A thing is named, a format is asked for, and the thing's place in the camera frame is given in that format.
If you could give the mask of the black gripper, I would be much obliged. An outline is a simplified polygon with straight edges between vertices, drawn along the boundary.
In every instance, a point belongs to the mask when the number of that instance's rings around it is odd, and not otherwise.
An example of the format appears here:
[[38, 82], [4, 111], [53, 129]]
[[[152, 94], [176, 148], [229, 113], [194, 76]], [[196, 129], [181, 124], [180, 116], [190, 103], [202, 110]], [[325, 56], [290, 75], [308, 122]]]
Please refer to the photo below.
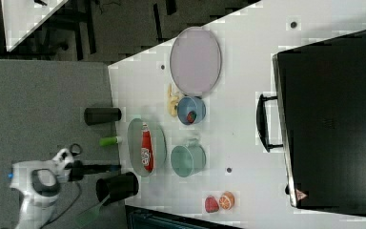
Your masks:
[[94, 175], [94, 174], [102, 174], [107, 172], [117, 172], [121, 169], [120, 165], [112, 165], [112, 164], [93, 164], [93, 165], [84, 165], [80, 160], [76, 160], [71, 166], [71, 171], [69, 175], [69, 181], [79, 181], [82, 180], [84, 175]]

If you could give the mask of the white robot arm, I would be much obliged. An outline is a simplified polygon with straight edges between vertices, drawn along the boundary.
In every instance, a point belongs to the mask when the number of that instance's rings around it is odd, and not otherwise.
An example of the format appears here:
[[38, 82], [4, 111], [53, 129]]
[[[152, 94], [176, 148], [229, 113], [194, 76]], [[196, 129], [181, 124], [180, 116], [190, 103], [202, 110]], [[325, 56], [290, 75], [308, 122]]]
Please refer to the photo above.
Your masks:
[[11, 166], [10, 188], [23, 196], [15, 229], [41, 229], [49, 224], [63, 183], [121, 169], [114, 164], [84, 165], [75, 159], [81, 153], [81, 147], [73, 144], [61, 149], [52, 159], [20, 161]]

